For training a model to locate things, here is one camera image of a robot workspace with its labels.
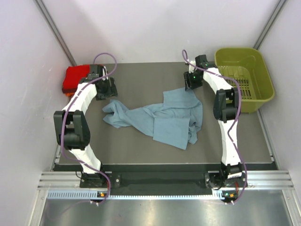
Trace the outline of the light blue t shirt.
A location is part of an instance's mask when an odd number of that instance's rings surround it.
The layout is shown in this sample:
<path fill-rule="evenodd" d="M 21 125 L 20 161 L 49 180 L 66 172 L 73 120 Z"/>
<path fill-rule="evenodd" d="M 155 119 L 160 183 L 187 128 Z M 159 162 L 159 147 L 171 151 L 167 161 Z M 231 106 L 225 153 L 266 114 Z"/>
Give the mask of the light blue t shirt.
<path fill-rule="evenodd" d="M 157 142 L 182 150 L 197 142 L 203 123 L 202 102 L 184 88 L 164 91 L 162 103 L 136 109 L 111 100 L 103 112 L 103 120 L 115 128 L 132 126 Z"/>

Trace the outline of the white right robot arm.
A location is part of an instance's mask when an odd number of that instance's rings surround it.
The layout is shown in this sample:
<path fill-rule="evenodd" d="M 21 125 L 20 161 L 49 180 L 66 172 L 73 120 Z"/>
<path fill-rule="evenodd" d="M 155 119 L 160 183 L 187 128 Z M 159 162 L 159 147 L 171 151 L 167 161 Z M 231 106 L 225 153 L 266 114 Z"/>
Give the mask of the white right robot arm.
<path fill-rule="evenodd" d="M 207 184 L 214 190 L 231 186 L 246 172 L 237 139 L 242 105 L 240 86 L 235 79 L 221 75 L 215 64 L 208 62 L 205 55 L 199 55 L 190 61 L 187 52 L 183 50 L 182 57 L 189 66 L 189 70 L 184 73 L 185 89 L 196 89 L 206 82 L 215 94 L 213 113 L 222 135 L 222 160 L 217 181 L 209 179 Z"/>

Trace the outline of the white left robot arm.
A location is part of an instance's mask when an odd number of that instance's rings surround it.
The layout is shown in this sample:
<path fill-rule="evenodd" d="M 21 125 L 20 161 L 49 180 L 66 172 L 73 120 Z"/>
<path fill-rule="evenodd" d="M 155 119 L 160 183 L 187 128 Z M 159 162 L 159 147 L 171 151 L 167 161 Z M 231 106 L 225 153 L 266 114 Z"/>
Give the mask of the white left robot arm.
<path fill-rule="evenodd" d="M 100 64 L 70 66 L 66 70 L 62 91 L 71 96 L 70 103 L 54 113 L 55 135 L 63 150 L 69 151 L 81 164 L 82 188 L 108 186 L 102 163 L 90 145 L 90 130 L 85 117 L 93 99 L 117 96 L 113 77 Z"/>

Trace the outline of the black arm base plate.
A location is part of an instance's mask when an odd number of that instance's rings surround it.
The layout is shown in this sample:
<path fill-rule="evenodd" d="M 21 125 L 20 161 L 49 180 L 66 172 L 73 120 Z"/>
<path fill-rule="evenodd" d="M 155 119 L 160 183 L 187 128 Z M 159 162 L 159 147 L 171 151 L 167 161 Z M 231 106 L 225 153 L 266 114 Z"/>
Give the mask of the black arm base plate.
<path fill-rule="evenodd" d="M 193 186 L 197 188 L 221 188 L 224 186 L 243 187 L 246 177 L 243 173 L 240 177 L 226 178 L 220 172 L 106 172 L 111 181 L 111 188 L 123 188 L 129 186 Z"/>

